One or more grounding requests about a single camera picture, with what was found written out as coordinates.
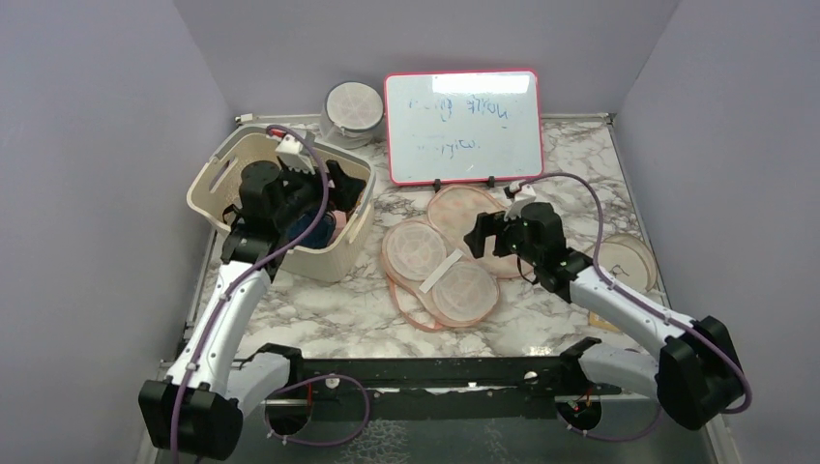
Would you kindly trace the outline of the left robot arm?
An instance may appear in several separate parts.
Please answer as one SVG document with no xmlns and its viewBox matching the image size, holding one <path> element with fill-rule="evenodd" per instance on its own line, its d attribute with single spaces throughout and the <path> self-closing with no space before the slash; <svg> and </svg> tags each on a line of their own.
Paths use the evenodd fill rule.
<svg viewBox="0 0 820 464">
<path fill-rule="evenodd" d="M 224 460 L 236 449 L 247 414 L 268 396 L 295 394 L 307 402 L 299 349 L 267 343 L 241 361 L 235 356 L 285 253 L 330 211 L 352 211 L 366 185 L 335 160 L 310 172 L 266 160 L 242 170 L 212 297 L 165 377 L 146 381 L 138 395 L 154 447 Z"/>
</svg>

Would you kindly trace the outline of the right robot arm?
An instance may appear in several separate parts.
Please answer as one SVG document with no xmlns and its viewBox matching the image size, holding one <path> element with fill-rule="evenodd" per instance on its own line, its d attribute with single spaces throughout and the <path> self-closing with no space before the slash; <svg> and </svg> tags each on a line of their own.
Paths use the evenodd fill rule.
<svg viewBox="0 0 820 464">
<path fill-rule="evenodd" d="M 513 255 L 534 270 L 536 283 L 562 300 L 603 317 L 645 349 L 640 355 L 601 341 L 566 350 L 560 385 L 581 393 L 609 384 L 655 400 L 676 423 L 697 430 L 720 414 L 743 412 L 750 386 L 726 327 L 714 317 L 695 320 L 618 284 L 592 257 L 568 246 L 552 206 L 536 202 L 517 214 L 480 213 L 464 242 L 481 258 Z"/>
</svg>

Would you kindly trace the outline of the floral mesh laundry bag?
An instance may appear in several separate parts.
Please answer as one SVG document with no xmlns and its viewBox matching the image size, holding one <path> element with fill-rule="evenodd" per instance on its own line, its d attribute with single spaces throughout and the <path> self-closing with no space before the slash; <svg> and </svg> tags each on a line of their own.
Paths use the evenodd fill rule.
<svg viewBox="0 0 820 464">
<path fill-rule="evenodd" d="M 389 229 L 381 261 L 395 307 L 411 326 L 428 333 L 474 326 L 500 303 L 502 280 L 532 277 L 533 268 L 512 255 L 472 256 L 463 238 L 480 213 L 503 211 L 489 193 L 447 187 L 428 202 L 426 212 Z"/>
</svg>

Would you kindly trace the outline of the black bra from bag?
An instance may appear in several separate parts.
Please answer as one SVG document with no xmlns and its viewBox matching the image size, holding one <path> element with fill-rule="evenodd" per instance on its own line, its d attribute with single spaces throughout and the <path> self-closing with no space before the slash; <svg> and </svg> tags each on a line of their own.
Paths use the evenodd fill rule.
<svg viewBox="0 0 820 464">
<path fill-rule="evenodd" d="M 350 216 L 360 201 L 365 190 L 366 181 L 349 176 L 336 160 L 327 160 L 329 174 L 329 205 L 333 211 L 340 211 Z"/>
</svg>

